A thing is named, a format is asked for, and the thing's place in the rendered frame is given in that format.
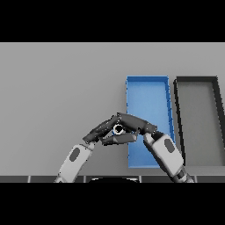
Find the blue pipe with pale ring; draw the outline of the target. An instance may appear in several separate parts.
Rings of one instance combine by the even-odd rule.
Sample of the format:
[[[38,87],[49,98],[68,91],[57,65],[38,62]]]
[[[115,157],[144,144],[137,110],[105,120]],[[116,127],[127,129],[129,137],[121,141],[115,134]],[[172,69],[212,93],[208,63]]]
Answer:
[[[123,126],[120,124],[115,125],[112,129],[113,135],[121,135],[123,132],[124,132]]]

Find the dark grey bin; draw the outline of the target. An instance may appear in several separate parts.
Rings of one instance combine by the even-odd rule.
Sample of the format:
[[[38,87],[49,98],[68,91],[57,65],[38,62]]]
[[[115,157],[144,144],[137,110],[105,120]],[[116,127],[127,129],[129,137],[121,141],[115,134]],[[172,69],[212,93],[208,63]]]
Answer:
[[[187,166],[225,166],[225,114],[217,76],[173,82],[180,147]]]

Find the blue bin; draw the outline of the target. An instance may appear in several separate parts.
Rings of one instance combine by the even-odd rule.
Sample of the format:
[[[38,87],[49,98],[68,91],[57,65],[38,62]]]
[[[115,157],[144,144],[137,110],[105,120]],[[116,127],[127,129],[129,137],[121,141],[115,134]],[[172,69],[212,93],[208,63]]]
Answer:
[[[171,89],[168,76],[127,76],[127,113],[147,120],[175,141]],[[146,149],[143,137],[128,143],[128,167],[158,168],[155,158]]]

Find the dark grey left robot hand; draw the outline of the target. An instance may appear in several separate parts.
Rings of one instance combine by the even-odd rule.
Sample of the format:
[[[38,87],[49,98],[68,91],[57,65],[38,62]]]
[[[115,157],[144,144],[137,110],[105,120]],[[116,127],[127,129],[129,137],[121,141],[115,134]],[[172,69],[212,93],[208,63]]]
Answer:
[[[113,127],[120,122],[120,118],[113,115],[109,120],[105,120],[97,127],[93,128],[84,138],[83,141],[87,144],[91,142],[98,142],[101,138],[105,137]]]

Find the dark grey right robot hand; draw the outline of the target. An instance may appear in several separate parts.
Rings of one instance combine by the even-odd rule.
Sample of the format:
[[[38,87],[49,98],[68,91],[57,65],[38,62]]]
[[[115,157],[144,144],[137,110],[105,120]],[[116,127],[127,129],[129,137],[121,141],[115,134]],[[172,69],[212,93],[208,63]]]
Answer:
[[[116,116],[120,118],[120,122],[117,124],[123,126],[125,133],[121,135],[112,135],[106,139],[104,139],[104,137],[101,138],[100,140],[104,146],[136,142],[139,134],[150,134],[154,141],[163,136],[163,133],[157,130],[156,125],[153,125],[146,120],[121,112],[118,112]]]

